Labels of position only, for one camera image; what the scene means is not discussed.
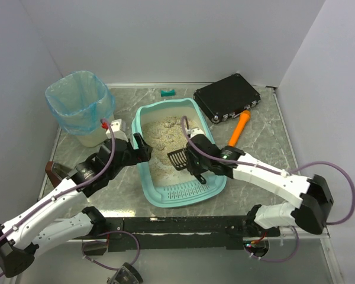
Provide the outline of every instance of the plastic tray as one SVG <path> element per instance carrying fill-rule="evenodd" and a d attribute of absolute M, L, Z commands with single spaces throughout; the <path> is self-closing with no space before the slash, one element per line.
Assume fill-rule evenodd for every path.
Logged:
<path fill-rule="evenodd" d="M 168 116 L 182 117 L 186 115 L 194 120 L 205 135 L 214 143 L 212 134 L 207 126 L 198 105 L 193 99 L 171 99 L 142 106 L 138 109 L 131 124 L 133 133 L 142 134 L 142 125 L 160 120 Z M 188 182 L 167 186 L 156 186 L 151 179 L 148 163 L 138 164 L 143 192 L 147 200 L 157 207 L 179 207 L 194 204 L 219 194 L 226 184 L 225 176 L 215 176 L 204 173 L 206 184 L 202 185 L 193 176 Z"/>

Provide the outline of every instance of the cable connector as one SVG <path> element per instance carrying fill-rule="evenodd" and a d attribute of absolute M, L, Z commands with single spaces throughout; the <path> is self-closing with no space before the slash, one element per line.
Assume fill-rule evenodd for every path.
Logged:
<path fill-rule="evenodd" d="M 105 130 L 109 129 L 108 124 L 106 122 L 102 122 L 101 127 L 104 128 Z"/>
<path fill-rule="evenodd" d="M 282 172 L 280 173 L 280 175 L 281 175 L 283 178 L 286 178 L 287 176 L 289 176 L 289 173 L 288 173 L 286 170 L 282 170 Z"/>

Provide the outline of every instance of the trash can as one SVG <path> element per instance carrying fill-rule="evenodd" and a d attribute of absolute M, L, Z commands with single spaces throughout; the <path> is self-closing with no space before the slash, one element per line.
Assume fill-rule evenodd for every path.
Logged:
<path fill-rule="evenodd" d="M 107 137 L 100 119 L 114 120 L 115 100 L 106 84 L 89 71 L 72 73 L 46 89 L 46 101 L 59 125 L 86 147 Z"/>

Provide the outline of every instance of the marble surface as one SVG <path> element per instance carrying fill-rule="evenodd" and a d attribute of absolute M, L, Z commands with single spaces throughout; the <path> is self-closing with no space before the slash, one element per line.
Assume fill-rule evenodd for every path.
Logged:
<path fill-rule="evenodd" d="M 291 148 L 277 108 L 273 90 L 255 87 L 261 94 L 261 102 L 252 109 L 251 119 L 247 123 L 237 147 L 255 158 L 280 169 L 295 167 Z M 160 90 L 168 88 L 116 88 L 111 89 L 115 96 L 115 118 L 122 118 L 126 134 L 131 137 L 131 122 L 140 106 L 148 105 L 164 98 Z M 175 88 L 176 96 L 166 99 L 191 98 L 197 88 Z M 214 140 L 219 147 L 227 144 L 238 122 L 237 119 L 212 124 L 206 120 Z M 98 147 L 86 148 L 77 139 L 62 131 L 60 134 L 54 161 L 74 167 L 84 161 Z M 48 180 L 44 195 L 52 190 Z M 105 217 L 173 217 L 173 216 L 222 216 L 246 215 L 255 205 L 274 205 L 283 200 L 274 194 L 247 182 L 228 179 L 226 187 L 217 196 L 206 201 L 179 207 L 158 208 L 150 204 L 143 194 L 137 166 L 127 167 L 106 188 L 92 195 L 86 202 L 76 204 L 61 217 L 69 218 L 86 206 L 96 206 Z"/>

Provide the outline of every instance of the orange handle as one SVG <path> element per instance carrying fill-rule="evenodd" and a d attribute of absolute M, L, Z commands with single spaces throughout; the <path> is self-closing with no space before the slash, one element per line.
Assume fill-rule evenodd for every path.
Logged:
<path fill-rule="evenodd" d="M 237 144 L 237 141 L 239 139 L 239 136 L 241 136 L 242 130 L 246 123 L 250 120 L 250 111 L 246 110 L 243 111 L 239 117 L 239 122 L 237 124 L 237 127 L 235 128 L 230 141 L 229 141 L 229 146 L 235 146 Z"/>

